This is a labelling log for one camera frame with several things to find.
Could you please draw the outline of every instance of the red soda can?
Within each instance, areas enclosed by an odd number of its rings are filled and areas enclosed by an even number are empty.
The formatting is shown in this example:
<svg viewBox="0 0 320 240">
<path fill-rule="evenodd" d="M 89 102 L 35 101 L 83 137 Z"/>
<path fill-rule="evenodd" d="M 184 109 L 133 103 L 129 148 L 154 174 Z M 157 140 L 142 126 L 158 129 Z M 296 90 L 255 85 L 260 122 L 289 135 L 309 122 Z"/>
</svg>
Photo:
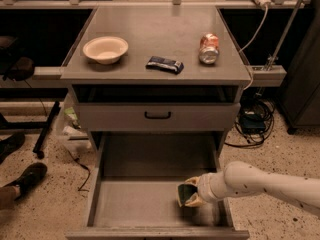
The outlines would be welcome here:
<svg viewBox="0 0 320 240">
<path fill-rule="evenodd" d="M 199 60 L 213 64 L 219 56 L 219 38 L 212 33 L 205 34 L 200 40 Z"/>
</svg>

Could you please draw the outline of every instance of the black shoe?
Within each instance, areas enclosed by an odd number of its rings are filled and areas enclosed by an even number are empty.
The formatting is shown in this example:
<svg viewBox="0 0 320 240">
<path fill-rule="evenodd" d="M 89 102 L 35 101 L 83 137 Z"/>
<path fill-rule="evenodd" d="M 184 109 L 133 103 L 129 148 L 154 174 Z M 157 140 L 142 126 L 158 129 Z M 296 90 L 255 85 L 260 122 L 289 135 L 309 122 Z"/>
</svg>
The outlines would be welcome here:
<svg viewBox="0 0 320 240">
<path fill-rule="evenodd" d="M 25 136 L 22 132 L 12 134 L 9 138 L 0 141 L 0 164 L 12 152 L 18 150 L 24 143 Z"/>
<path fill-rule="evenodd" d="M 30 189 L 34 188 L 44 178 L 47 173 L 47 166 L 43 163 L 34 163 L 27 167 L 21 176 L 15 181 L 9 183 L 7 186 L 19 186 L 20 196 L 23 197 L 29 192 Z"/>
</svg>

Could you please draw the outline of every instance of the cabinet top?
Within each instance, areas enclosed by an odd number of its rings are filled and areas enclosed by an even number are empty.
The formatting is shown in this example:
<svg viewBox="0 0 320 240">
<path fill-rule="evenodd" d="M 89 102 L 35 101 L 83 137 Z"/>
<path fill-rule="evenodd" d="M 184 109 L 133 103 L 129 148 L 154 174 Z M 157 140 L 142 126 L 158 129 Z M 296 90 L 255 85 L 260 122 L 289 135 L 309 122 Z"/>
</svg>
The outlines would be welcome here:
<svg viewBox="0 0 320 240">
<path fill-rule="evenodd" d="M 199 61 L 200 39 L 219 37 L 219 58 L 213 65 Z M 62 79 L 129 83 L 207 83 L 246 85 L 248 72 L 214 5 L 117 5 L 98 7 L 82 32 Z M 127 53 L 112 65 L 89 61 L 83 46 L 101 36 L 117 36 L 129 44 Z M 146 69 L 151 56 L 181 61 L 179 75 Z"/>
</svg>

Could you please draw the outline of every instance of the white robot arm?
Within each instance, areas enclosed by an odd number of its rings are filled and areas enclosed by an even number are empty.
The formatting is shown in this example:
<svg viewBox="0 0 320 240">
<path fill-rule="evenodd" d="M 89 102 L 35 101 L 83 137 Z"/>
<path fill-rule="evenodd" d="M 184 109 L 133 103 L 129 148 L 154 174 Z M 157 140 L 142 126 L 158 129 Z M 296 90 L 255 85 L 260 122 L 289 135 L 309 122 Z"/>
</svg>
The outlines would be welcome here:
<svg viewBox="0 0 320 240">
<path fill-rule="evenodd" d="M 226 197 L 243 197 L 265 193 L 320 216 L 320 179 L 281 175 L 262 171 L 250 164 L 235 161 L 218 173 L 206 173 L 188 179 L 179 186 L 179 196 L 188 186 L 195 190 L 190 198 L 179 202 L 189 207 L 215 203 Z"/>
</svg>

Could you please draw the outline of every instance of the tiled floor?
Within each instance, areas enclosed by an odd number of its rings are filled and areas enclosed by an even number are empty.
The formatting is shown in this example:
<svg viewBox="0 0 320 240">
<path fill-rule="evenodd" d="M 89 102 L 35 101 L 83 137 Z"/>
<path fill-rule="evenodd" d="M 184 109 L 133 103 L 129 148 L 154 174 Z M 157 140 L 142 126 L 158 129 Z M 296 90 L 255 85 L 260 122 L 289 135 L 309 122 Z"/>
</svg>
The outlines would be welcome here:
<svg viewBox="0 0 320 240">
<path fill-rule="evenodd" d="M 1 134 L 1 139 L 10 135 Z M 37 131 L 28 132 L 23 147 L 0 165 L 0 186 L 38 161 L 32 152 L 37 137 Z M 320 178 L 319 140 L 320 129 L 298 130 L 295 135 L 288 135 L 283 117 L 276 113 L 273 133 L 261 148 L 225 146 L 220 162 L 224 166 L 240 160 L 270 172 Z M 242 143 L 243 140 L 236 131 L 231 131 L 228 142 Z M 46 139 L 43 150 L 42 162 L 48 166 L 47 176 L 27 198 L 17 202 L 14 210 L 0 211 L 0 240 L 60 240 L 65 239 L 64 232 L 82 226 L 87 192 L 77 189 L 86 179 L 87 171 L 73 161 L 53 133 Z M 81 163 L 93 168 L 93 152 L 81 152 L 78 157 Z M 249 230 L 251 240 L 320 239 L 318 218 L 270 196 L 230 198 L 229 202 L 235 228 Z"/>
</svg>

